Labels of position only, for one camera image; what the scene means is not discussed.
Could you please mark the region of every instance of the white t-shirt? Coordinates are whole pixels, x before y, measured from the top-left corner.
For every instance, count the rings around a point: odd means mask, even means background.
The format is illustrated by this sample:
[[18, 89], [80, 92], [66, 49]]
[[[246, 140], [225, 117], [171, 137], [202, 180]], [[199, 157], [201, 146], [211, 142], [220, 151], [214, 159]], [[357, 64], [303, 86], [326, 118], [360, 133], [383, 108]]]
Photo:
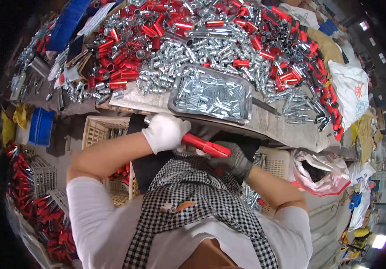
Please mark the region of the white t-shirt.
[[[72, 235], [85, 269], [121, 268], [141, 215], [142, 195], [115, 208], [96, 179], [78, 177], [67, 185]], [[279, 269], [306, 268], [313, 252], [308, 214], [286, 207], [273, 219], [256, 214]], [[260, 268], [250, 239], [209, 217], [156, 234], [147, 269], [178, 268], [204, 239], [217, 239], [221, 250], [239, 267]]]

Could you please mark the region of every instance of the shirt sleeve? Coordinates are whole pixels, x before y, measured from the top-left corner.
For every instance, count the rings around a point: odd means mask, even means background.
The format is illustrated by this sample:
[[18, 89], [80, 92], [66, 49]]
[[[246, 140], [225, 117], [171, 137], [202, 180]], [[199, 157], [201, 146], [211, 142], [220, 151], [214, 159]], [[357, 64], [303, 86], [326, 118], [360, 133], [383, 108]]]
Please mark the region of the shirt sleeve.
[[308, 213], [300, 207], [284, 207], [273, 218], [300, 237], [309, 260], [313, 254], [313, 244]]
[[72, 237], [83, 257], [90, 235], [115, 211], [105, 187], [97, 179], [81, 176], [67, 184]]

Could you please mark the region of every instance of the black and white gingham fabric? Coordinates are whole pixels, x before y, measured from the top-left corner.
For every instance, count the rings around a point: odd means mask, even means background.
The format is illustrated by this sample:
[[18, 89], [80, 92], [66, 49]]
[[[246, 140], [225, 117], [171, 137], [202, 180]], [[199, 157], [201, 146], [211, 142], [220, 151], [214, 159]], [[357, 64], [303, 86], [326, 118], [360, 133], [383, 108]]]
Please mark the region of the black and white gingham fabric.
[[[254, 212], [239, 199], [241, 186], [230, 174], [213, 175], [207, 158], [175, 155], [154, 178], [144, 195], [136, 233], [123, 268], [145, 268], [151, 243], [158, 233], [213, 216], [251, 239], [262, 268], [277, 269], [276, 257]], [[178, 213], [159, 212], [164, 203], [192, 201]]]

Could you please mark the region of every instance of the metal tray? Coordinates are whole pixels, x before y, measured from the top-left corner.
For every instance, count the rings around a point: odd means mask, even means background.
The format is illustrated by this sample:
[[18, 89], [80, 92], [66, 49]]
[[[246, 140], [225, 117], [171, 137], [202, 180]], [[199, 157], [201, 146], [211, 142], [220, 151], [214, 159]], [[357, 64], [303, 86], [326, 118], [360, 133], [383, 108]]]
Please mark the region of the metal tray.
[[[188, 69], [190, 67], [194, 67], [194, 68], [196, 68], [198, 70], [202, 70], [202, 71], [204, 71], [207, 74], [210, 74], [212, 76], [225, 78], [228, 81], [232, 81], [232, 82], [235, 82], [235, 83], [243, 85], [244, 89], [245, 89], [245, 98], [244, 98], [244, 103], [243, 103], [243, 106], [244, 106], [244, 118], [243, 119], [235, 119], [233, 117], [227, 117], [227, 116], [223, 116], [223, 115], [221, 117], [218, 117], [218, 116], [210, 115], [208, 113], [204, 113], [204, 112], [201, 112], [201, 111], [189, 111], [189, 112], [186, 112], [183, 109], [177, 108], [175, 106], [175, 101], [177, 100], [178, 91], [180, 89], [180, 84], [181, 84], [181, 79], [182, 79], [181, 74], [183, 73], [183, 71], [185, 69]], [[168, 109], [170, 109], [170, 110], [172, 110], [174, 112], [177, 112], [177, 113], [181, 113], [181, 114], [205, 115], [205, 116], [215, 117], [215, 118], [226, 120], [226, 121], [236, 122], [236, 123], [239, 123], [239, 124], [246, 124], [246, 123], [250, 122], [250, 120], [251, 120], [252, 106], [253, 106], [253, 98], [252, 98], [252, 94], [251, 93], [253, 92], [253, 90], [254, 90], [254, 86], [251, 83], [249, 83], [247, 80], [245, 80], [245, 79], [243, 79], [243, 78], [241, 78], [239, 76], [234, 76], [234, 75], [231, 75], [231, 74], [223, 73], [223, 72], [220, 72], [220, 71], [217, 71], [217, 70], [214, 70], [214, 69], [203, 67], [201, 65], [193, 65], [193, 64], [190, 64], [190, 63], [186, 63], [186, 64], [183, 64], [179, 68], [179, 70], [177, 72], [177, 76], [176, 76], [175, 82], [174, 82], [174, 87], [173, 87], [173, 89], [171, 91], [171, 94], [169, 95]]]

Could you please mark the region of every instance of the glove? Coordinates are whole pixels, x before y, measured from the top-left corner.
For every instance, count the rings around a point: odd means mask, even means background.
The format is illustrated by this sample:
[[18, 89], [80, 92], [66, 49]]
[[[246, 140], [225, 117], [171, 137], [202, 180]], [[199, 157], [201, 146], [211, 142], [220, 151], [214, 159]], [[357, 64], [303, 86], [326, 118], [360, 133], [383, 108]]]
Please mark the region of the glove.
[[211, 158], [209, 164], [214, 169], [223, 169], [225, 172], [231, 173], [242, 184], [250, 175], [253, 163], [247, 159], [237, 144], [224, 141], [217, 141], [215, 143], [230, 149], [232, 153], [229, 157], [225, 158]]
[[177, 148], [183, 136], [190, 131], [190, 121], [182, 121], [173, 115], [159, 113], [150, 121], [148, 128], [142, 129], [154, 154]]

